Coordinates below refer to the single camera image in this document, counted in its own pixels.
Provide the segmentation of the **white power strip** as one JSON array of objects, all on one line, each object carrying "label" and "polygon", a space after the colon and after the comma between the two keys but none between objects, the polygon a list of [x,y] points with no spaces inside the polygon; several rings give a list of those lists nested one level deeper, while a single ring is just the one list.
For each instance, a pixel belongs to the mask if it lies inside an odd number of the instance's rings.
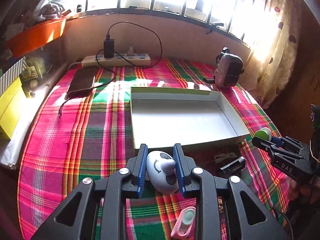
[{"label": "white power strip", "polygon": [[103,54],[87,56],[82,61],[82,67],[89,66],[104,66],[104,67],[125,67],[131,66],[131,63],[137,66],[149,66],[151,59],[148,54],[135,54],[134,56],[127,56],[127,54],[115,54],[112,58],[104,58]]}]

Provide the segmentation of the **plaid bedspread cloth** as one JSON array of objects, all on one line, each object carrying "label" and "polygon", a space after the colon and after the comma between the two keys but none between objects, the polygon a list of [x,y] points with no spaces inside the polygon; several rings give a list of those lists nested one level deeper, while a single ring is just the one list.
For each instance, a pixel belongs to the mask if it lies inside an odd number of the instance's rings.
[{"label": "plaid bedspread cloth", "polygon": [[[116,80],[98,88],[87,98],[73,99],[59,107],[76,69],[71,69],[53,88],[31,129],[23,151],[18,180],[17,204],[24,239],[37,228],[83,178],[100,179],[124,167],[133,156],[130,89],[132,86],[218,90],[204,83],[214,66],[191,60],[163,58],[154,68],[114,68]],[[241,154],[246,168],[241,179],[270,210],[286,212],[289,178],[273,168],[267,153],[251,143],[255,131],[268,127],[281,136],[263,109],[245,89],[237,85],[223,90],[250,135],[228,149],[205,151],[193,157],[200,167],[214,172],[214,155]],[[145,184],[143,198],[126,201],[127,239],[171,239],[171,229],[180,211],[194,205],[179,193],[162,196]]]}]

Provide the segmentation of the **black charger adapter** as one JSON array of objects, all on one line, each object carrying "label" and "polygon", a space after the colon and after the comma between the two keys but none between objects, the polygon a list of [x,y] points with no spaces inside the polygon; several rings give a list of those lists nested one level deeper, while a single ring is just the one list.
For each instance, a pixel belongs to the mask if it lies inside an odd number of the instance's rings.
[{"label": "black charger adapter", "polygon": [[104,58],[110,59],[114,57],[114,39],[104,40]]}]

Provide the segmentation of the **pink clip with mint cap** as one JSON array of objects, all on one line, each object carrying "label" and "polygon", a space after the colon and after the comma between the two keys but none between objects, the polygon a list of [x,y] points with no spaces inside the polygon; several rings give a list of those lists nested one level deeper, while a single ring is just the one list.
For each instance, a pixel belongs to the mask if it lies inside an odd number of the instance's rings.
[{"label": "pink clip with mint cap", "polygon": [[183,209],[176,220],[170,236],[176,239],[186,239],[191,232],[195,217],[196,208],[194,206]]}]

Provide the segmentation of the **yellow box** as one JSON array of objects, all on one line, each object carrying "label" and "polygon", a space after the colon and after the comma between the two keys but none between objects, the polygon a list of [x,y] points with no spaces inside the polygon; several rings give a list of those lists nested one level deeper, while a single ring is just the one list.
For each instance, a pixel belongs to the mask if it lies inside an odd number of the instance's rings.
[{"label": "yellow box", "polygon": [[12,138],[26,99],[18,76],[1,95],[1,139],[10,140]]}]

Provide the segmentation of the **dark smartphone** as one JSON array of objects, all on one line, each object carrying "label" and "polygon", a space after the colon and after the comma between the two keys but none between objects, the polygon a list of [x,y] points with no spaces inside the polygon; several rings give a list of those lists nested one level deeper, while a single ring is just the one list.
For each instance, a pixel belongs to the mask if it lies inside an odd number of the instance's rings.
[{"label": "dark smartphone", "polygon": [[79,68],[73,77],[67,94],[89,94],[94,87],[97,68]]}]

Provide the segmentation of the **white open cardboard box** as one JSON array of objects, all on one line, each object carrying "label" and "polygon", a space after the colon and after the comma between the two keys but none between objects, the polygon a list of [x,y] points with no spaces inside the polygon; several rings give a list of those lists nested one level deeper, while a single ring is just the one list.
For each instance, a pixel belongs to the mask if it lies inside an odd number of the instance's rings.
[{"label": "white open cardboard box", "polygon": [[135,149],[185,151],[241,143],[249,130],[226,97],[217,91],[131,87],[131,121]]}]

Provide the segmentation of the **orange plastic tray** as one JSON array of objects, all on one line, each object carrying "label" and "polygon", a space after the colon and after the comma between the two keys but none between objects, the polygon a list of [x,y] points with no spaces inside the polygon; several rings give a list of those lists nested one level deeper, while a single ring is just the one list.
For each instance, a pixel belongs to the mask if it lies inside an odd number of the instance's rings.
[{"label": "orange plastic tray", "polygon": [[4,48],[9,49],[12,55],[18,58],[61,37],[65,25],[65,18],[58,18],[36,24],[8,40]]}]

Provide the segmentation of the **cream dotted curtain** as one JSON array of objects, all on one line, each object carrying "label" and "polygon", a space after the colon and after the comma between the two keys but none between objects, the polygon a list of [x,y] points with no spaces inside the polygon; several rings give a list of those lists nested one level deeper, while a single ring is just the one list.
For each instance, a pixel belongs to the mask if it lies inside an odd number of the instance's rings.
[{"label": "cream dotted curtain", "polygon": [[245,65],[241,85],[268,108],[293,73],[302,27],[302,0],[274,0],[258,25],[258,42]]}]

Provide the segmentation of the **white panda phone holder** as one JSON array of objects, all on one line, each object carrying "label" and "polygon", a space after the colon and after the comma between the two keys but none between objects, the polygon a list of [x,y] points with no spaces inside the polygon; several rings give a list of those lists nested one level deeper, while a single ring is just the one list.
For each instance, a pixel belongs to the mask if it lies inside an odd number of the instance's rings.
[{"label": "white panda phone holder", "polygon": [[178,190],[176,162],[163,151],[152,151],[146,160],[146,170],[153,187],[162,194],[173,194]]}]

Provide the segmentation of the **small black device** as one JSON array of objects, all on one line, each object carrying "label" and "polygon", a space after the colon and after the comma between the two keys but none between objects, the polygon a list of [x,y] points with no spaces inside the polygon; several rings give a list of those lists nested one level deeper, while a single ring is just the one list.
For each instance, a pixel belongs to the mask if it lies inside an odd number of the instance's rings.
[{"label": "small black device", "polygon": [[231,176],[237,176],[238,174],[240,174],[245,167],[246,159],[244,157],[239,157],[231,163],[228,163],[225,166],[221,167],[219,169],[219,172],[223,177],[229,178]]}]

